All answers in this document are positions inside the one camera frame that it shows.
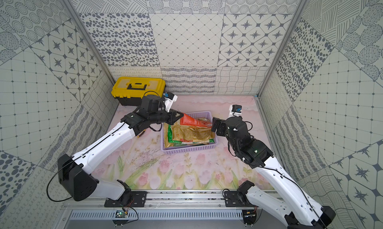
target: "white robotic arm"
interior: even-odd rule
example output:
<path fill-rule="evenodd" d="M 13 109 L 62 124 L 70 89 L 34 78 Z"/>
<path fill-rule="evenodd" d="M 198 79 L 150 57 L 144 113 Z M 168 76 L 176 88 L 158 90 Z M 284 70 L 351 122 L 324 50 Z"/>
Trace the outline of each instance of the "white robotic arm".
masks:
<path fill-rule="evenodd" d="M 228 149 L 232 146 L 235 155 L 267 179 L 285 201 L 268 195 L 249 181 L 237 189 L 240 201 L 263 208 L 288 228 L 326 228 L 334 219 L 335 212 L 307 195 L 272 151 L 249 134 L 246 122 L 242 121 L 241 110 L 242 106 L 231 105 L 227 120 L 213 118 L 212 131 L 225 136 Z"/>
<path fill-rule="evenodd" d="M 91 173 L 114 150 L 139 135 L 144 129 L 150 128 L 151 124 L 173 125 L 184 116 L 183 113 L 170 109 L 173 102 L 177 100 L 176 95 L 170 92 L 165 93 L 164 100 L 165 103 L 159 96 L 144 96 L 141 106 L 124 116 L 107 134 L 72 157 L 64 154 L 58 159 L 59 182 L 75 201 L 81 201 L 87 197 L 110 198 L 122 205 L 127 205 L 131 201 L 132 193 L 127 184 L 120 180 L 107 182 L 95 179 Z"/>
<path fill-rule="evenodd" d="M 170 109 L 177 96 L 167 93 L 164 98 L 165 102 L 155 95 L 144 96 L 140 107 L 124 116 L 99 140 L 72 157 L 64 154 L 58 159 L 59 182 L 75 201 L 87 197 L 110 198 L 121 205 L 132 201 L 132 192 L 127 184 L 120 180 L 98 180 L 91 173 L 114 150 L 149 128 L 150 124 L 172 125 L 183 117 L 183 113 Z M 227 120 L 213 118 L 212 131 L 225 136 L 235 155 L 266 178 L 285 201 L 268 195 L 249 181 L 237 189 L 240 201 L 260 206 L 288 228 L 326 228 L 334 219 L 335 212 L 307 195 L 279 164 L 272 151 L 249 134 L 246 122 L 242 121 L 241 109 L 240 105 L 232 105 Z"/>

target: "star pattern tile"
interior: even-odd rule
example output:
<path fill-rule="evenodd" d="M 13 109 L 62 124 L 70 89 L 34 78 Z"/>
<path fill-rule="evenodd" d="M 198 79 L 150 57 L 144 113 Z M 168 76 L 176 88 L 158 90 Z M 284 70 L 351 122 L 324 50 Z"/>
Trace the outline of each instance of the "star pattern tile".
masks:
<path fill-rule="evenodd" d="M 57 26 L 30 48 L 78 101 L 101 71 L 71 20 Z"/>
<path fill-rule="evenodd" d="M 381 228 L 383 221 L 382 150 L 379 140 L 329 166 L 366 229 Z"/>
<path fill-rule="evenodd" d="M 218 66 L 267 66 L 290 24 L 289 14 L 225 14 Z"/>

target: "plastic basket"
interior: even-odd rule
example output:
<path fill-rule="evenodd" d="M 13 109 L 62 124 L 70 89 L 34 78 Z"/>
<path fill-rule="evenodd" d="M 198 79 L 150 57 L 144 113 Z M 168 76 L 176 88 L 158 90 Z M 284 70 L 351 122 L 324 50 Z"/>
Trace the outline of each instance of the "plastic basket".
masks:
<path fill-rule="evenodd" d="M 190 117 L 193 118 L 208 118 L 210 121 L 213 121 L 213 117 L 211 116 L 210 111 L 203 111 L 203 112 L 196 112 L 196 113 L 186 113 Z M 165 154 L 173 154 L 177 152 L 190 152 L 190 151 L 197 151 L 197 150 L 203 150 L 203 149 L 213 149 L 218 143 L 217 137 L 214 137 L 214 143 L 209 143 L 207 145 L 200 145 L 200 146 L 193 146 L 193 145 L 186 145 L 186 146 L 178 146 L 178 147 L 167 147 L 165 148 L 165 142 L 164 142 L 164 127 L 162 127 L 161 130 L 161 151 Z"/>

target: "orange packaging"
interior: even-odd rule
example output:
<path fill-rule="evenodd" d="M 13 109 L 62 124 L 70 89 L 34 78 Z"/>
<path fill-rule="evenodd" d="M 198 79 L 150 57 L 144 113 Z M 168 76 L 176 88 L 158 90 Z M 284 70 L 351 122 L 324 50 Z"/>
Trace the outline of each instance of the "orange packaging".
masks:
<path fill-rule="evenodd" d="M 184 114 L 184 116 L 180 119 L 180 125 L 189 125 L 189 126 L 197 126 L 197 127 L 203 127 L 203 128 L 211 128 L 211 122 L 203 121 L 203 120 L 196 120 L 193 117 L 190 117 L 187 114 Z"/>

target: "polka dot pattern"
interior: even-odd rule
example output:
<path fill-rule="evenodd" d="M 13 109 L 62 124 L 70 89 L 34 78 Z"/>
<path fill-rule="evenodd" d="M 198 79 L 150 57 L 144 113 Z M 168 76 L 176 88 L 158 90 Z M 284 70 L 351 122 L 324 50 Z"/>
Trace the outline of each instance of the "polka dot pattern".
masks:
<path fill-rule="evenodd" d="M 276 68 L 293 102 L 333 48 L 329 41 L 301 18 Z"/>
<path fill-rule="evenodd" d="M 159 66 L 148 14 L 80 14 L 108 66 Z"/>
<path fill-rule="evenodd" d="M 0 216 L 19 193 L 35 167 L 33 163 L 0 152 Z"/>

